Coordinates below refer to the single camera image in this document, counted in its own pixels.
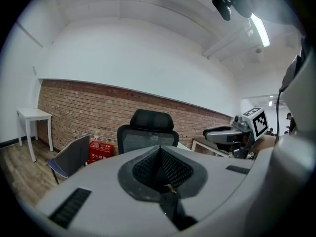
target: white wall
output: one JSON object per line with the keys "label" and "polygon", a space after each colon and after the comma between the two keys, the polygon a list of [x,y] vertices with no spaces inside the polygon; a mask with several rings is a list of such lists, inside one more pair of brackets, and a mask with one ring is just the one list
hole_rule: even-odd
{"label": "white wall", "polygon": [[232,74],[201,54],[200,46],[163,27],[100,18],[69,24],[38,75],[128,88],[234,116],[240,102]]}
{"label": "white wall", "polygon": [[32,64],[40,47],[13,26],[0,56],[0,142],[18,137],[17,107],[35,107],[32,92],[39,80]]}
{"label": "white wall", "polygon": [[[273,133],[277,132],[277,112],[274,107],[265,107],[269,128],[273,128]],[[290,126],[290,121],[286,119],[286,115],[289,113],[289,109],[287,107],[282,108],[279,107],[278,110],[278,118],[279,118],[279,126],[280,126],[280,136],[284,134],[288,129],[287,125]]]}
{"label": "white wall", "polygon": [[50,1],[32,1],[18,19],[22,28],[15,24],[2,48],[0,143],[18,137],[16,112],[18,107],[37,107],[41,80],[38,79],[36,72],[34,73],[33,67],[36,71],[41,67],[51,43],[63,27],[62,22],[47,6]]}
{"label": "white wall", "polygon": [[241,99],[241,101],[240,101],[240,112],[241,113],[245,113],[245,112],[251,110],[252,108],[254,108],[254,106],[249,101],[249,99]]}
{"label": "white wall", "polygon": [[267,67],[262,68],[261,71],[236,75],[235,80],[239,97],[242,99],[278,94],[278,90],[282,86],[283,77],[291,62],[291,59],[286,59],[286,62],[281,60],[277,63],[269,64]]}

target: chair headrest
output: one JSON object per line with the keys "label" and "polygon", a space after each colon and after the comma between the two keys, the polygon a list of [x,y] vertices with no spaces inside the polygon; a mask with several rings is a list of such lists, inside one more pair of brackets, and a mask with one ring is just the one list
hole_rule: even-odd
{"label": "chair headrest", "polygon": [[173,129],[173,120],[167,113],[138,109],[135,111],[130,126],[134,129],[168,132]]}

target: white ceiling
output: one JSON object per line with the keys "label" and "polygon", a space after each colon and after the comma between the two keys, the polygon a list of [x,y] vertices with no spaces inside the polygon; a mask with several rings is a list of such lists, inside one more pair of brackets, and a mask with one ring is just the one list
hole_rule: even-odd
{"label": "white ceiling", "polygon": [[212,0],[56,0],[65,25],[77,20],[119,17],[143,20],[170,29],[200,45],[216,49],[217,58],[233,74],[270,69],[276,61],[292,61],[299,50],[299,35],[290,26],[264,22],[271,45],[264,48],[256,28],[247,31],[248,19],[232,8],[225,21]]}

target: baseboard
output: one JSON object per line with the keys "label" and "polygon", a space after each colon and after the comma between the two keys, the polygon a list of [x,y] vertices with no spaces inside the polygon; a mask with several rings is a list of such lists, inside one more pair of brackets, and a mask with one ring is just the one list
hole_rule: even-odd
{"label": "baseboard", "polygon": [[[25,141],[25,140],[27,140],[27,137],[23,136],[23,137],[21,137],[21,140]],[[7,147],[7,146],[13,145],[13,144],[18,143],[18,142],[19,142],[18,138],[13,139],[13,140],[8,140],[8,141],[1,142],[0,143],[0,148]]]}
{"label": "baseboard", "polygon": [[[41,138],[39,138],[39,141],[41,141],[45,146],[48,146],[48,147],[49,147],[49,144],[48,144],[46,141],[42,140]],[[57,153],[59,153],[59,152],[61,151],[60,149],[55,148],[54,146],[53,146],[53,150],[54,150],[55,152],[57,152]]]}

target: chair backrest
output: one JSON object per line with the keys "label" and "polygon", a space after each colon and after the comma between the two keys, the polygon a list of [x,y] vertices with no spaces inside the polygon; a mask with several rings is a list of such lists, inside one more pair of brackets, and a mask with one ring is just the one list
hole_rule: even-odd
{"label": "chair backrest", "polygon": [[149,146],[178,146],[179,135],[167,113],[138,109],[130,123],[118,129],[118,153],[124,154]]}
{"label": "chair backrest", "polygon": [[55,156],[56,164],[69,177],[76,173],[89,159],[90,136],[85,135],[67,145]]}

